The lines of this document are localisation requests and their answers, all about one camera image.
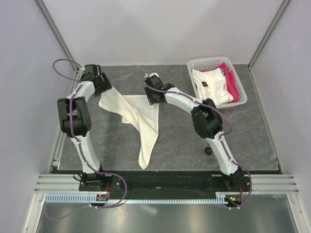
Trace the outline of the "cream cloth napkin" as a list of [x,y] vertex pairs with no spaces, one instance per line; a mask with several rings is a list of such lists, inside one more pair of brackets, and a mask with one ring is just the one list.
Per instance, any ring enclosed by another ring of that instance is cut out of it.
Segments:
[[159,105],[150,105],[146,95],[122,95],[116,88],[101,94],[99,106],[122,117],[122,123],[133,125],[140,133],[138,164],[149,165],[159,134]]

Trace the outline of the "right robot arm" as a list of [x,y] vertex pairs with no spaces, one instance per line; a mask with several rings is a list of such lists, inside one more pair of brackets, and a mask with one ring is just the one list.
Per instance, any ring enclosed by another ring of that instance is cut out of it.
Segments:
[[150,105],[167,103],[191,115],[194,130],[208,143],[207,154],[215,155],[220,171],[225,176],[222,180],[223,187],[228,191],[238,188],[242,168],[234,159],[225,140],[223,120],[226,118],[216,108],[213,100],[198,99],[182,92],[170,83],[163,84],[157,73],[145,74],[144,82]]

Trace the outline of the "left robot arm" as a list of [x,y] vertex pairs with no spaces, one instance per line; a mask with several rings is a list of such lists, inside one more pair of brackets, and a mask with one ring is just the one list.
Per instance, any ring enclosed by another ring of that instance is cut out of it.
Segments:
[[87,102],[112,88],[100,65],[86,65],[77,87],[66,98],[57,101],[61,131],[75,145],[85,174],[101,172],[90,138],[92,127]]

